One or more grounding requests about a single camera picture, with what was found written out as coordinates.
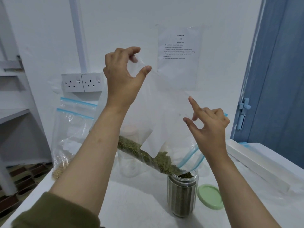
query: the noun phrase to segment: forearm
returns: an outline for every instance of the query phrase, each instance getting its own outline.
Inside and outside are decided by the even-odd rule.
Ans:
[[[280,227],[228,156],[209,163],[233,228]]]
[[[99,214],[126,112],[105,108],[50,192]]]

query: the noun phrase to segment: resealable plastic bag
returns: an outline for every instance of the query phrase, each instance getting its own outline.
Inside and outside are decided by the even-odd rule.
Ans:
[[[129,62],[127,69],[135,77],[145,64]],[[170,86],[154,69],[147,75],[121,127],[118,149],[130,154],[161,173],[179,175],[199,166],[204,156],[183,117],[193,109],[188,95]],[[94,121],[107,102],[107,88],[101,93]],[[138,141],[126,138],[126,127],[137,129]]]
[[[54,179],[60,177],[89,134],[95,110],[94,104],[61,98],[60,108],[56,109],[51,145]]]

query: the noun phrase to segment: blue door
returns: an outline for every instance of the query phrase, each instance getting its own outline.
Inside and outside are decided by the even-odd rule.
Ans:
[[[304,169],[304,0],[265,0],[261,16],[231,138]]]

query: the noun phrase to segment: electrical outlet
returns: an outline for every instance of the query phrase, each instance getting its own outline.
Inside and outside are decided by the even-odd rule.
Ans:
[[[62,74],[63,88],[66,93],[84,92],[80,73]]]
[[[101,73],[82,73],[81,77],[85,92],[102,91]]]

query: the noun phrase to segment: plastic jar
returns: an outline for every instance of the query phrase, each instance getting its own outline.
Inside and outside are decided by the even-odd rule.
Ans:
[[[124,126],[120,134],[134,142],[139,143],[138,129],[136,126]],[[141,162],[131,155],[117,151],[120,174],[125,177],[135,177],[140,174]]]
[[[197,170],[191,171],[192,178],[181,178],[176,175],[168,176],[167,203],[172,213],[185,218],[195,207],[199,175]]]

